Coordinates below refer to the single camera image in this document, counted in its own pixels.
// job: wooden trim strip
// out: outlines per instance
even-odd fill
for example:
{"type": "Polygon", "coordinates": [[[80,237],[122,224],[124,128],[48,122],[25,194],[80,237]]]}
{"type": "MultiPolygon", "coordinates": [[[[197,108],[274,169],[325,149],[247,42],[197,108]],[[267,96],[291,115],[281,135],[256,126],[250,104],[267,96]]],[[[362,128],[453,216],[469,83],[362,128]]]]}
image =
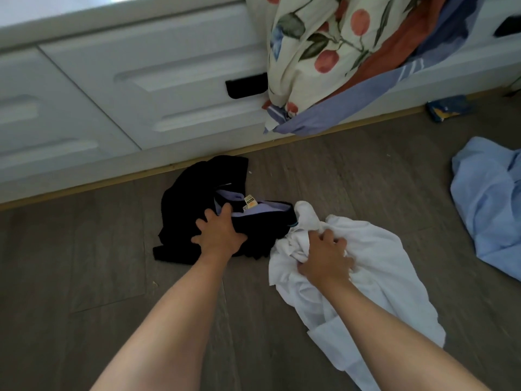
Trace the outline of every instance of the wooden trim strip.
{"type": "MultiPolygon", "coordinates": [[[[506,91],[506,89],[504,87],[501,87],[501,88],[491,89],[491,90],[487,90],[487,91],[483,91],[483,92],[472,93],[472,94],[469,94],[467,97],[470,100],[474,100],[476,98],[480,98],[480,97],[487,96],[487,95],[502,95],[505,93],[505,91],[506,91]]],[[[25,206],[28,204],[40,203],[40,202],[55,199],[58,197],[69,196],[69,195],[73,195],[76,193],[90,191],[93,189],[104,188],[104,187],[108,187],[110,185],[121,184],[122,182],[128,182],[128,181],[133,181],[133,180],[137,180],[140,178],[150,177],[150,176],[165,173],[168,171],[183,169],[185,167],[191,166],[192,164],[200,162],[202,160],[211,159],[212,157],[214,157],[216,155],[242,155],[242,154],[246,154],[248,152],[253,152],[256,150],[264,150],[266,148],[271,148],[271,147],[274,147],[277,145],[288,144],[288,143],[292,143],[295,141],[305,140],[307,138],[318,137],[318,136],[321,136],[324,134],[330,134],[330,133],[335,133],[335,132],[339,132],[342,130],[353,129],[353,128],[356,128],[359,126],[364,126],[367,124],[375,124],[377,122],[382,122],[382,121],[386,121],[389,119],[400,118],[400,117],[404,117],[404,116],[411,115],[414,113],[423,112],[424,110],[425,110],[425,106],[418,106],[418,107],[408,108],[408,109],[404,109],[404,110],[400,110],[400,111],[385,113],[383,115],[378,115],[376,117],[361,119],[361,120],[357,120],[354,122],[347,122],[346,124],[339,124],[331,129],[328,129],[326,131],[323,131],[322,133],[318,133],[315,135],[310,135],[310,136],[305,136],[305,137],[292,135],[292,136],[288,136],[288,137],[279,138],[277,140],[267,141],[264,143],[248,145],[246,147],[238,148],[236,150],[229,150],[229,151],[226,151],[223,153],[217,153],[217,154],[214,154],[211,156],[204,156],[204,157],[199,157],[199,158],[195,158],[195,159],[191,159],[191,160],[184,160],[183,162],[173,163],[173,164],[156,167],[156,168],[149,169],[149,170],[137,171],[135,173],[126,174],[126,175],[119,176],[119,177],[108,178],[106,180],[101,180],[101,181],[97,181],[97,182],[91,182],[89,184],[78,185],[78,186],[72,187],[72,188],[66,188],[66,189],[62,189],[59,191],[43,193],[43,194],[32,196],[32,197],[24,197],[24,198],[21,198],[18,200],[13,200],[11,202],[0,203],[0,211],[14,209],[16,207],[25,206]]]]}

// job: cabinet drawer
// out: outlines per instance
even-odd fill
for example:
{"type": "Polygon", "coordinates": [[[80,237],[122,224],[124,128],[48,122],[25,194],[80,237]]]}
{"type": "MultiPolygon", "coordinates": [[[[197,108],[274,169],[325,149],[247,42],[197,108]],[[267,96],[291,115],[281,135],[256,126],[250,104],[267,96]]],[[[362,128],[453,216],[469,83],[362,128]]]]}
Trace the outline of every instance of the cabinet drawer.
{"type": "Polygon", "coordinates": [[[0,182],[137,150],[37,49],[0,56],[0,182]]]}
{"type": "Polygon", "coordinates": [[[41,48],[143,149],[264,120],[267,94],[226,91],[266,71],[243,2],[41,48]]]}

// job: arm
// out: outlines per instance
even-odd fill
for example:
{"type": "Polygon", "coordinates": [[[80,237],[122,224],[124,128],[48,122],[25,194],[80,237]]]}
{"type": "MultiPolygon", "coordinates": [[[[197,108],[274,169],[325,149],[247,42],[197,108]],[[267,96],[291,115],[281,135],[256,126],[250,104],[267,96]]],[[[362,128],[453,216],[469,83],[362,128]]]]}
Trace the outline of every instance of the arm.
{"type": "Polygon", "coordinates": [[[234,231],[231,206],[196,221],[201,256],[157,302],[91,391],[198,390],[203,355],[226,263],[246,236],[234,231]]]}
{"type": "Polygon", "coordinates": [[[364,296],[349,281],[347,242],[309,232],[309,258],[299,266],[331,303],[382,391],[487,391],[454,358],[364,296]]]}

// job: black drawer handle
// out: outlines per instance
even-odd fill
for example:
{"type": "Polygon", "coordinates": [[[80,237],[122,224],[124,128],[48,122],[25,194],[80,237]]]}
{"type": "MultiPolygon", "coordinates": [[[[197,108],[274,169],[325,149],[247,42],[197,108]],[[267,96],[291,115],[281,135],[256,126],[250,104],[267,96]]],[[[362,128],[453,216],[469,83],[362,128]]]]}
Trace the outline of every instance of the black drawer handle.
{"type": "Polygon", "coordinates": [[[238,80],[226,81],[226,91],[231,98],[243,98],[264,93],[268,90],[268,73],[265,72],[238,80]]]}
{"type": "Polygon", "coordinates": [[[506,37],[517,33],[521,33],[521,15],[506,18],[495,31],[494,37],[506,37]]]}

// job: gray floor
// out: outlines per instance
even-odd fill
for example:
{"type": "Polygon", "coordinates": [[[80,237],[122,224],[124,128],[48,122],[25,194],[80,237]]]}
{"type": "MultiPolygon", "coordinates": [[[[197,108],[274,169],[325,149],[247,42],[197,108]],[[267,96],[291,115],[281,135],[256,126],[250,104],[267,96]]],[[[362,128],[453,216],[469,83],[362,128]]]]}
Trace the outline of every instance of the gray floor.
{"type": "MultiPolygon", "coordinates": [[[[447,332],[446,350],[494,391],[521,384],[521,284],[479,261],[449,194],[474,136],[521,147],[521,100],[484,98],[433,124],[412,115],[248,154],[248,193],[307,200],[320,217],[398,234],[447,332]]],[[[0,389],[87,390],[187,267],[155,262],[160,199],[180,171],[0,213],[0,389]]],[[[202,378],[207,390],[350,390],[268,285],[234,258],[202,378]]]]}

